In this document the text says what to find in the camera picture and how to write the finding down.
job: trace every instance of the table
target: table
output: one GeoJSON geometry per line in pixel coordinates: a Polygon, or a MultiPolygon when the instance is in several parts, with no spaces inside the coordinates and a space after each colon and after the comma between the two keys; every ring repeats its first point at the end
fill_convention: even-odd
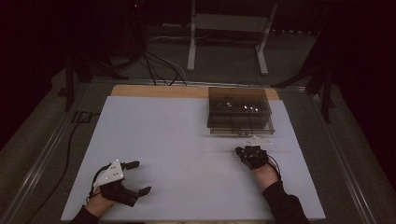
{"type": "MultiPolygon", "coordinates": [[[[264,148],[280,165],[287,193],[300,198],[308,218],[325,218],[288,114],[268,92],[276,132],[264,148]]],[[[208,88],[116,86],[106,100],[61,220],[70,220],[103,165],[140,161],[125,171],[131,190],[152,186],[134,208],[117,204],[108,221],[269,220],[272,215],[248,168],[233,155],[246,138],[209,134],[208,88]]]]}

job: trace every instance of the black sleeve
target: black sleeve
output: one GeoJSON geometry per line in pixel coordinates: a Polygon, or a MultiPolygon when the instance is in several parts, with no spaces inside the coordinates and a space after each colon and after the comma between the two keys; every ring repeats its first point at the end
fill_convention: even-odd
{"type": "Polygon", "coordinates": [[[99,217],[94,216],[82,206],[78,214],[69,224],[96,224],[98,221],[99,217]]]}
{"type": "Polygon", "coordinates": [[[262,193],[271,207],[276,224],[309,223],[301,207],[300,201],[294,195],[288,195],[283,189],[283,182],[277,181],[262,193]]]}

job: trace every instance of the metal stand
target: metal stand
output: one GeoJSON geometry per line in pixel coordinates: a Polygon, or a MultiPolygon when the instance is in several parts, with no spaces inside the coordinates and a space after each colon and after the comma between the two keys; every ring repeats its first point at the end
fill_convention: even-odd
{"type": "Polygon", "coordinates": [[[213,30],[232,30],[232,31],[246,31],[259,32],[262,31],[263,37],[260,45],[256,47],[257,59],[259,61],[260,71],[262,75],[268,74],[267,64],[264,59],[263,50],[268,35],[271,31],[271,26],[276,13],[277,4],[273,4],[271,15],[268,18],[264,17],[246,17],[246,16],[228,16],[228,15],[212,15],[200,14],[195,11],[195,0],[192,0],[191,5],[191,42],[189,51],[189,60],[187,63],[187,70],[193,71],[195,66],[195,29],[213,29],[213,30]]]}
{"type": "Polygon", "coordinates": [[[323,118],[330,123],[329,108],[331,103],[332,74],[335,70],[337,53],[340,48],[344,32],[343,10],[335,7],[327,20],[323,30],[318,35],[315,45],[309,52],[300,73],[283,82],[271,85],[272,88],[285,88],[290,84],[311,76],[305,91],[307,94],[317,94],[323,86],[321,113],[323,118]]]}
{"type": "Polygon", "coordinates": [[[66,107],[64,111],[68,111],[74,102],[74,72],[76,72],[78,79],[81,82],[91,82],[92,75],[89,66],[95,67],[98,70],[105,72],[108,76],[118,80],[127,80],[128,77],[123,77],[114,72],[101,63],[91,59],[84,52],[78,50],[69,51],[66,55],[65,71],[66,71],[66,107]]]}

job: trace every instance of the wooden board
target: wooden board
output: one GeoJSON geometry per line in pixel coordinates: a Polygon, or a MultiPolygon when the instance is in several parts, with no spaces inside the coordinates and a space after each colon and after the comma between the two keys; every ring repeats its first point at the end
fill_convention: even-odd
{"type": "MultiPolygon", "coordinates": [[[[279,100],[276,90],[264,89],[268,100],[279,100]]],[[[117,85],[112,96],[207,98],[208,87],[117,85]]]]}

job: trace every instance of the hand-mounted device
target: hand-mounted device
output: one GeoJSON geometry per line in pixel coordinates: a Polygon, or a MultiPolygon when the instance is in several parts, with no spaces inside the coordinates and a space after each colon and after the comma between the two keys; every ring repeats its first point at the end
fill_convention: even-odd
{"type": "Polygon", "coordinates": [[[241,162],[244,163],[250,170],[259,169],[265,164],[268,164],[276,171],[277,178],[281,180],[280,170],[276,160],[268,155],[266,150],[262,150],[260,146],[245,146],[245,148],[237,147],[235,152],[236,155],[239,156],[239,159],[241,159],[241,162]],[[277,169],[270,162],[270,158],[275,162],[277,169]]]}
{"type": "Polygon", "coordinates": [[[136,193],[126,189],[121,183],[122,180],[124,180],[123,170],[134,169],[138,167],[139,164],[139,161],[125,163],[116,160],[113,163],[102,167],[93,178],[89,198],[94,196],[93,188],[99,187],[104,198],[133,207],[138,198],[149,194],[151,191],[151,187],[146,187],[144,189],[140,189],[136,193]]]}

